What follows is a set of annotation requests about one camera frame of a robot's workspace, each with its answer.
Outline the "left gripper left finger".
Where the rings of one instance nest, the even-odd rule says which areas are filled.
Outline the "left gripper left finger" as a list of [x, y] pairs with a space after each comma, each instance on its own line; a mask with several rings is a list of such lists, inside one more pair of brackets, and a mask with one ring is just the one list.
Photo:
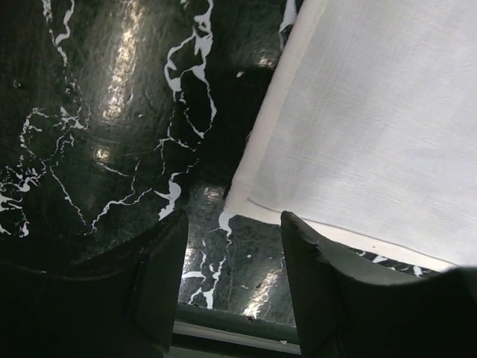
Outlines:
[[3, 357], [162, 357], [171, 347], [189, 220], [183, 210], [48, 272], [1, 262]]

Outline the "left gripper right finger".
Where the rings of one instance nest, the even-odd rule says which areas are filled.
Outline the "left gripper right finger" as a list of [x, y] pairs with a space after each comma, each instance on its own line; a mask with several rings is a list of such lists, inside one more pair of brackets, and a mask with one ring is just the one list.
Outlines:
[[360, 257], [290, 212], [281, 238], [303, 357], [474, 357], [476, 270], [419, 278]]

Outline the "white cloth napkin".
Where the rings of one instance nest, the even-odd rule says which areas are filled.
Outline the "white cloth napkin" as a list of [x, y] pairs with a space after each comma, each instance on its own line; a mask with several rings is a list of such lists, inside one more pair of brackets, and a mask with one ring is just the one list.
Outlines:
[[225, 208], [353, 248], [476, 264], [476, 3], [305, 1]]

